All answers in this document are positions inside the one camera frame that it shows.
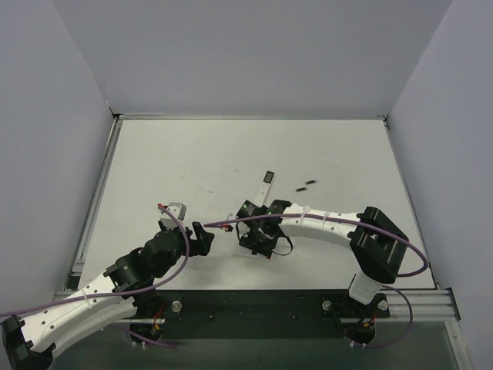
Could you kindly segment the white remote with red keypad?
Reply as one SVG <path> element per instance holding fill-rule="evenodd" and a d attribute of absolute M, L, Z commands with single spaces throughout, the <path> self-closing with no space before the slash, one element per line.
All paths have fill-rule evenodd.
<path fill-rule="evenodd" d="M 269 257 L 263 256 L 262 254 L 255 254 L 251 250 L 241 246 L 233 247 L 233 249 L 231 250 L 231 254 L 234 257 L 247 258 L 256 261 L 268 261 L 270 259 Z"/>

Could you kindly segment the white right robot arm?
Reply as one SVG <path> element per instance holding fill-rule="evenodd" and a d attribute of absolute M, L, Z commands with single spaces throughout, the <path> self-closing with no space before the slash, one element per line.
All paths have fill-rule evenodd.
<path fill-rule="evenodd" d="M 275 200 L 258 207 L 245 201 L 235 215 L 241 247 L 271 257 L 277 241 L 291 246 L 293 237 L 328 242 L 352 251 L 360 270 L 350 283 L 349 297 L 370 304 L 385 284 L 393 284 L 401 268 L 407 236 L 379 209 L 339 214 Z"/>

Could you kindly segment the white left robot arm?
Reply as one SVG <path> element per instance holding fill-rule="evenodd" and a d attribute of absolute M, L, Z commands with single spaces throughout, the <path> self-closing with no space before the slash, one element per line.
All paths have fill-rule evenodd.
<path fill-rule="evenodd" d="M 214 234 L 199 222 L 161 230 L 143 247 L 120 257 L 84 288 L 67 298 L 5 315 L 2 342 L 13 369 L 47 369 L 54 358 L 79 340 L 136 313 L 158 307 L 154 281 L 190 257 L 206 256 Z"/>

